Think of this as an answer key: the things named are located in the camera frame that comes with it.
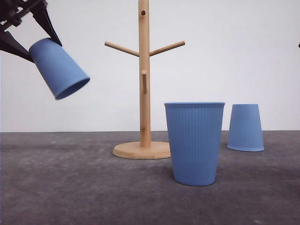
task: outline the wooden mug tree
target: wooden mug tree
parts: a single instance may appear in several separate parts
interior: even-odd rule
[[[184,41],[150,52],[149,0],[139,0],[139,52],[105,42],[105,45],[140,58],[140,141],[119,144],[113,154],[130,159],[158,159],[171,156],[169,143],[152,142],[150,130],[150,56],[185,44]]]

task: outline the blue cup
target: blue cup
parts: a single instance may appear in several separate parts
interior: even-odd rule
[[[215,182],[225,103],[165,103],[174,179],[191,186]]]
[[[73,94],[90,80],[65,50],[49,38],[36,42],[29,53],[55,99]]]
[[[258,104],[232,106],[227,148],[239,151],[264,150]]]

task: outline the upside-down blue cup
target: upside-down blue cup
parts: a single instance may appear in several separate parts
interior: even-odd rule
[[[227,148],[263,151],[263,132],[258,104],[232,105]]]
[[[55,99],[73,94],[90,80],[65,50],[49,38],[36,42],[29,53]]]
[[[165,103],[174,179],[191,186],[215,182],[225,103]]]

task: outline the gray table surface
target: gray table surface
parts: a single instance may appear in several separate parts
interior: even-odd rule
[[[299,225],[300,132],[264,132],[263,152],[229,150],[227,136],[216,182],[190,187],[170,158],[112,155],[138,132],[2,133],[1,224]]]

